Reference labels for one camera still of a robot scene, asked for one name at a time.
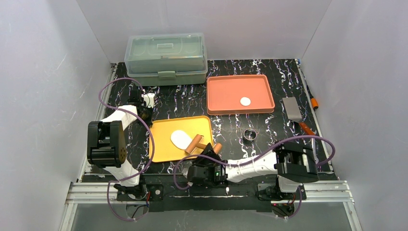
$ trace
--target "yellow tray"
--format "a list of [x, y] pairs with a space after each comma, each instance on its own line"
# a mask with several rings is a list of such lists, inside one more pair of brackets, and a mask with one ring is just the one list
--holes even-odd
[[[214, 146], [213, 134], [211, 130], [210, 118], [201, 115], [195, 117], [156, 120], [153, 122], [152, 135], [154, 138], [154, 158], [153, 162], [164, 162], [180, 160], [186, 156], [184, 150], [176, 147], [170, 140], [171, 134], [175, 130], [182, 130], [194, 138], [200, 134], [204, 136], [201, 143], [211, 143]], [[192, 154], [200, 154], [201, 149], [195, 149]], [[149, 141], [149, 158], [152, 157], [152, 141]]]

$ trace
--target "green container lid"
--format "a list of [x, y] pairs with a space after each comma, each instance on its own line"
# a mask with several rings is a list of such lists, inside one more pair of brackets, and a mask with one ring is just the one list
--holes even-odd
[[131, 36], [125, 55], [130, 77], [207, 72], [202, 33]]

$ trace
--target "red wire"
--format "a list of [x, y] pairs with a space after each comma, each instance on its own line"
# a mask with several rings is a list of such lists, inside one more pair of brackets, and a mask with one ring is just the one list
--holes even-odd
[[150, 192], [149, 192], [149, 194], [147, 194], [147, 199], [146, 199], [146, 205], [149, 207], [149, 198], [150, 198]]
[[292, 200], [291, 204], [294, 203], [295, 198], [296, 198], [296, 194], [293, 194], [293, 200]]

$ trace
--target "white disc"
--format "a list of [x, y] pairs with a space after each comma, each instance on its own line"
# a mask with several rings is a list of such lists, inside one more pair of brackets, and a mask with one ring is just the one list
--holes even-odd
[[251, 100], [247, 97], [242, 97], [240, 100], [242, 106], [249, 106], [251, 104]]
[[178, 147], [181, 150], [186, 150], [189, 144], [192, 142], [190, 136], [182, 130], [175, 130], [170, 136], [171, 142], [174, 146]]

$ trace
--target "black cable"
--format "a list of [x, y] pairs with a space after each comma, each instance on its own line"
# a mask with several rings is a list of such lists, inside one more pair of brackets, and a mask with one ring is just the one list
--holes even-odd
[[132, 215], [132, 218], [135, 217], [136, 212], [137, 212], [141, 207], [145, 207], [145, 206], [146, 206], [146, 205], [141, 205], [141, 206], [137, 207], [136, 210], [135, 210], [135, 212], [134, 212], [133, 215]]

